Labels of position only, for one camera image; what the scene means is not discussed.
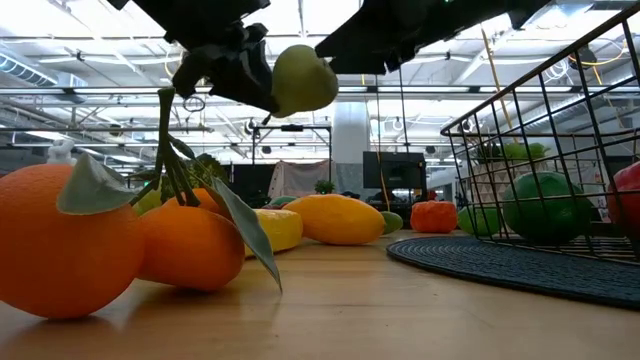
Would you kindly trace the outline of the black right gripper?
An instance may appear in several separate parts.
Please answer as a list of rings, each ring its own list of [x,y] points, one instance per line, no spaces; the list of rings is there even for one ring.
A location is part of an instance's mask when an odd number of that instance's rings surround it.
[[[336,74],[385,74],[391,49],[416,49],[506,14],[521,27],[550,0],[367,0],[315,46]]]

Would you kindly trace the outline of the green pear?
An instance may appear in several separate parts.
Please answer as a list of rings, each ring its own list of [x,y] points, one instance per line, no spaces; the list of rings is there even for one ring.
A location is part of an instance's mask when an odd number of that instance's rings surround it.
[[[338,79],[329,63],[315,49],[297,44],[276,59],[271,95],[278,105],[275,118],[310,112],[331,104],[339,92]]]

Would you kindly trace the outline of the yellow orange mango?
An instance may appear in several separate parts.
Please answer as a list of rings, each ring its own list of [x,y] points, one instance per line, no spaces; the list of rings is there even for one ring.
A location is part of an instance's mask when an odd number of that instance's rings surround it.
[[[330,245],[363,245],[384,232],[382,214],[367,203],[338,194],[308,195],[283,207],[301,216],[303,236]]]

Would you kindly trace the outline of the yellow banana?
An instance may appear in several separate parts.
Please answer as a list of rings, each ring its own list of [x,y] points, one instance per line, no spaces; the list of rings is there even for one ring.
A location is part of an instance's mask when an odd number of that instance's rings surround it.
[[[302,242],[303,220],[298,213],[273,209],[255,209],[255,212],[273,253],[290,250]]]

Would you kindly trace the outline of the green cucumber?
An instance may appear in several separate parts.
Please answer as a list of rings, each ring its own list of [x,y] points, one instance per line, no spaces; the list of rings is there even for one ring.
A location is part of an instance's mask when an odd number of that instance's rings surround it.
[[[391,211],[382,211],[381,215],[383,216],[385,221],[383,231],[384,235],[391,234],[403,228],[404,221],[400,215]]]

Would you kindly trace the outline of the small green lime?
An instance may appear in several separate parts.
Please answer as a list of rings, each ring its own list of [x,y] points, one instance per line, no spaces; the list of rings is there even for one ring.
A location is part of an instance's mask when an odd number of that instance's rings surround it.
[[[458,212],[457,217],[458,227],[474,236],[493,236],[501,229],[498,210],[493,206],[467,206]]]

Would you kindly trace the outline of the dark green round fruit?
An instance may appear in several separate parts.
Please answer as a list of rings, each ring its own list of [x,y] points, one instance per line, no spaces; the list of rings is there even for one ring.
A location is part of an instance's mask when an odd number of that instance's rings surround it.
[[[592,203],[582,193],[561,173],[526,173],[503,192],[503,217],[511,230],[532,243],[564,244],[590,230]]]

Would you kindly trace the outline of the orange cluster with leafy stem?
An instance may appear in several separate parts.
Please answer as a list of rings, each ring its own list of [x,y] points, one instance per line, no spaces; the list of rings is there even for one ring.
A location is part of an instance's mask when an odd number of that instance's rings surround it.
[[[202,292],[232,281],[247,255],[277,276],[256,212],[221,180],[190,181],[192,150],[169,132],[175,91],[158,92],[159,148],[144,186],[83,155],[0,176],[0,301],[47,319],[105,307],[135,279]],[[150,190],[163,204],[141,216]]]

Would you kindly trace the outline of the bright red apple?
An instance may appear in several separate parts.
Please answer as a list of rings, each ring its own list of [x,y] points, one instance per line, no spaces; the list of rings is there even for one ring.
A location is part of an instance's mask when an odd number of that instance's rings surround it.
[[[609,218],[629,239],[640,241],[640,161],[618,171],[614,181],[622,207],[608,195]]]

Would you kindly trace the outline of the pale draped cloth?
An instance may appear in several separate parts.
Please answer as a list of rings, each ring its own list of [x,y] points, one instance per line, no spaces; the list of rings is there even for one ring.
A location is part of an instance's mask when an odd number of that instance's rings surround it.
[[[315,163],[292,163],[280,161],[275,164],[268,195],[301,197],[315,194],[315,184],[319,180],[329,180],[329,173],[335,172],[335,165],[329,160]]]

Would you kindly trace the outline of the small yellow-green fruit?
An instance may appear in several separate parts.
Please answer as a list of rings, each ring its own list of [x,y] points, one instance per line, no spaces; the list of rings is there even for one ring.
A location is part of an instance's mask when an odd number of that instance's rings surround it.
[[[163,204],[161,195],[160,189],[150,190],[133,206],[133,210],[138,216],[141,216],[154,208],[160,207]]]

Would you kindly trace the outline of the artificial green plant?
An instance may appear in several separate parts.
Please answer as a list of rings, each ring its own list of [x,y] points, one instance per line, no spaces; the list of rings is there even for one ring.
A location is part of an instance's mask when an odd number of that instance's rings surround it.
[[[477,147],[472,153],[472,157],[479,163],[500,162],[504,159],[514,162],[527,161],[544,158],[549,148],[540,143],[507,143],[500,146],[496,143],[489,143]]]

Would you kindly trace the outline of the round dark blue placemat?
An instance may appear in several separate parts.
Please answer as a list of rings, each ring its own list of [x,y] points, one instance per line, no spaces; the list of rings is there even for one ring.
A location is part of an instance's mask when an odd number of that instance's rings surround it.
[[[418,237],[386,247],[414,268],[466,281],[640,311],[640,265],[480,242]]]

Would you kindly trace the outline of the black metal frame rig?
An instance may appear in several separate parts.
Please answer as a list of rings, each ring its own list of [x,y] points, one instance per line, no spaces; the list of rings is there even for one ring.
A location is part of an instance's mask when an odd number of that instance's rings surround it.
[[[272,148],[287,148],[287,147],[319,147],[320,145],[324,145],[328,149],[328,157],[326,159],[317,159],[313,161],[309,158],[275,158],[276,163],[283,162],[292,162],[292,163],[315,163],[324,160],[329,160],[333,162],[333,153],[332,153],[332,127],[327,125],[299,125],[299,124],[286,124],[286,125],[267,125],[266,122],[263,122],[262,125],[257,124],[250,127],[251,129],[251,166],[252,169],[255,169],[256,166],[256,150],[258,148],[263,147],[272,147]],[[313,132],[319,139],[320,142],[299,142],[298,140],[293,140],[289,142],[266,142],[267,137],[273,132],[279,131],[283,133],[301,133],[304,131]],[[333,173],[329,173],[329,181],[333,182]]]

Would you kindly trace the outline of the ribbed ventilation duct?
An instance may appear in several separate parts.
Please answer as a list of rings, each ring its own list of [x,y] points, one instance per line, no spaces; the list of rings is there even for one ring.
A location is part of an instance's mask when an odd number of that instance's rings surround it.
[[[56,78],[4,53],[0,53],[0,73],[14,76],[36,87],[51,87],[57,84]]]

